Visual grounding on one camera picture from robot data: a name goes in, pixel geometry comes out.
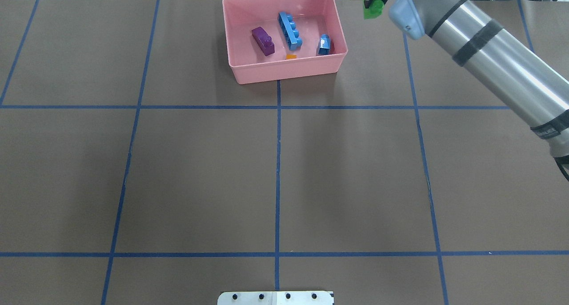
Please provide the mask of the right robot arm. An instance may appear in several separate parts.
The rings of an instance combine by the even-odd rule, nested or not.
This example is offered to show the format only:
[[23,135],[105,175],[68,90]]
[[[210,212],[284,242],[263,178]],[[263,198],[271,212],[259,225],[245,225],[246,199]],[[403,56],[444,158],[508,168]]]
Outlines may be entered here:
[[[372,3],[388,0],[363,0]],[[569,84],[499,22],[470,0],[395,0],[389,17],[403,33],[429,36],[547,141],[568,167]]]

